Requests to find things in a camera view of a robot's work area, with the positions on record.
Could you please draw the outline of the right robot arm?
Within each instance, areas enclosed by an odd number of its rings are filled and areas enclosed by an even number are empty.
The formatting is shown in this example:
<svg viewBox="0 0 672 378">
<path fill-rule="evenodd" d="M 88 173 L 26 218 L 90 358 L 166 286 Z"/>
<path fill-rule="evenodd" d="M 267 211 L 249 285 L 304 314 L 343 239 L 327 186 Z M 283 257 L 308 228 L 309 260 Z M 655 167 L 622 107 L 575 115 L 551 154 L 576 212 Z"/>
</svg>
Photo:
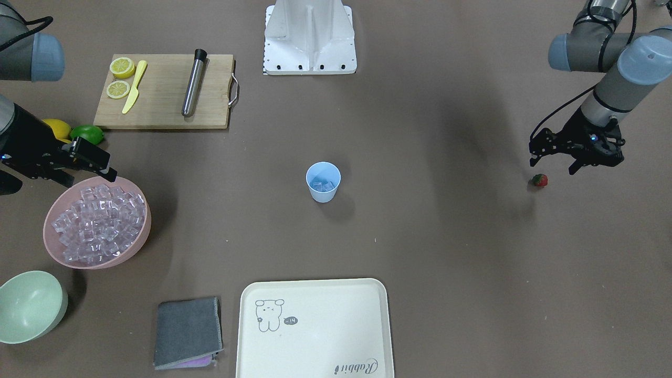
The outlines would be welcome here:
<svg viewBox="0 0 672 378">
<path fill-rule="evenodd" d="M 26 20 L 8 1 L 2 1 L 1 79 L 58 81 L 65 72 L 60 41 L 44 33 L 53 22 L 45 16 Z M 28 179 L 74 184 L 67 170 L 93 172 L 114 182 L 117 172 L 110 154 L 82 137 L 67 142 L 51 127 L 5 96 L 1 97 L 2 164 Z"/>
</svg>

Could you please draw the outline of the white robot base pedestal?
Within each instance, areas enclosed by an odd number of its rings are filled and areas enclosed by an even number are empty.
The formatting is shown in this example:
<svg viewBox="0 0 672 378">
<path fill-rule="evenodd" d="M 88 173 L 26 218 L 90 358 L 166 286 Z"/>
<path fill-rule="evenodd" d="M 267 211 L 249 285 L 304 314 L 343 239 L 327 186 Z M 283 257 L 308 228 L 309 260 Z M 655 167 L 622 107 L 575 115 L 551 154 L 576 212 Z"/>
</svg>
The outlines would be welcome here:
<svg viewBox="0 0 672 378">
<path fill-rule="evenodd" d="M 266 75 L 348 75 L 358 68 L 351 7 L 341 1 L 276 1 L 265 12 Z"/>
</svg>

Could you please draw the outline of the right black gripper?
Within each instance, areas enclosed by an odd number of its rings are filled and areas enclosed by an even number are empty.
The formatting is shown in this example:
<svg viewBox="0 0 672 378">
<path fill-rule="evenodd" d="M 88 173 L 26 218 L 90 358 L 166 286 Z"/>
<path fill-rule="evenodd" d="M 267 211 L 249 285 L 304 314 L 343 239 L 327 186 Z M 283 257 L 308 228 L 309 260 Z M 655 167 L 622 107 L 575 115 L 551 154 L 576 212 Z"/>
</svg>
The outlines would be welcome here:
<svg viewBox="0 0 672 378">
<path fill-rule="evenodd" d="M 52 180 L 71 187 L 71 175 L 62 171 L 69 156 L 80 170 L 93 172 L 108 182 L 118 173 L 110 167 L 110 153 L 83 137 L 75 137 L 69 148 L 52 129 L 16 103 L 11 104 L 2 128 L 2 164 L 31 179 Z"/>
</svg>

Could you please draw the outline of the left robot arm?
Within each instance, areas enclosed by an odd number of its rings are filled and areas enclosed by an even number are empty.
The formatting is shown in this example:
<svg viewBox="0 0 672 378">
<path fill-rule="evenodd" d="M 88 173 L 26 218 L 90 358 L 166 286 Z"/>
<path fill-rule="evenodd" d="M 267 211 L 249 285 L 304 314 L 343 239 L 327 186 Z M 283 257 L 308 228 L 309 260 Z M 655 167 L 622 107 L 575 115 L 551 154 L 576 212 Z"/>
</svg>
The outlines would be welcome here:
<svg viewBox="0 0 672 378">
<path fill-rule="evenodd" d="M 573 28 L 557 35 L 548 64 L 558 71 L 601 72 L 603 78 L 580 95 L 583 103 L 553 132 L 542 123 L 530 134 L 530 166 L 541 158 L 567 154 L 569 174 L 585 166 L 614 167 L 623 160 L 620 123 L 646 96 L 670 77 L 670 26 L 648 33 L 617 32 L 627 12 L 637 17 L 635 1 L 587 1 Z"/>
</svg>

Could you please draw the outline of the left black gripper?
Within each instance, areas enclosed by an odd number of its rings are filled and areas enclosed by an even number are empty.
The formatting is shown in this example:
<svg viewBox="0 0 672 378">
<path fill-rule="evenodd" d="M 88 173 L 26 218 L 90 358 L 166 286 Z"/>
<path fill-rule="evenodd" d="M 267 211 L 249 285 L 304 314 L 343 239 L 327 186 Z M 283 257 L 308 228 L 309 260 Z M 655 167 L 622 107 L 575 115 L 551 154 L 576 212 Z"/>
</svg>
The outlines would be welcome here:
<svg viewBox="0 0 672 378">
<path fill-rule="evenodd" d="M 545 156 L 566 153 L 574 158 L 568 167 L 569 175 L 586 166 L 615 167 L 624 161 L 624 144 L 616 117 L 609 117 L 605 126 L 597 126 L 577 109 L 562 128 L 562 133 L 549 128 L 533 132 L 528 144 L 529 165 L 535 167 Z"/>
</svg>

